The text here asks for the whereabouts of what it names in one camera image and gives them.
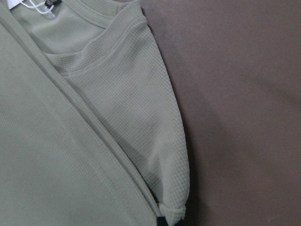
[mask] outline ribbed fabric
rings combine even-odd
[[[172,226],[185,214],[189,167],[179,109],[146,18],[137,1],[74,2],[57,12],[88,21],[95,36],[78,52],[66,46],[58,54],[52,36],[68,34],[39,39],[58,21],[36,20],[21,6],[13,16],[0,4],[0,206],[10,206],[0,207],[0,219],[155,225],[164,215]],[[77,29],[68,38],[84,43]]]

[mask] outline white tag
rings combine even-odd
[[[13,7],[15,7],[16,5],[18,5],[20,3],[19,0],[6,0],[7,4],[8,4],[8,9],[12,9]]]

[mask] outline brown background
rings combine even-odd
[[[140,3],[186,130],[186,226],[301,226],[301,1]]]

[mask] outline clothing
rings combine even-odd
[[[185,135],[139,2],[53,13],[0,3],[1,225],[175,225]]]

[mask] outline white string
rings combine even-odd
[[[52,5],[52,6],[50,7],[50,9],[48,9],[48,10],[45,11],[45,12],[42,12],[42,11],[40,11],[40,10],[38,9],[38,7],[44,5],[43,2],[41,2],[41,3],[38,4],[38,5],[35,5],[35,4],[33,3],[32,0],[29,0],[29,1],[30,1],[30,3],[32,4],[32,6],[26,5],[24,2],[22,2],[22,0],[19,0],[19,2],[20,2],[22,5],[26,6],[27,8],[34,8],[34,9],[36,9],[36,11],[38,11],[40,14],[47,14],[47,13],[49,13],[49,12],[53,9],[53,7],[54,7],[54,5]]]

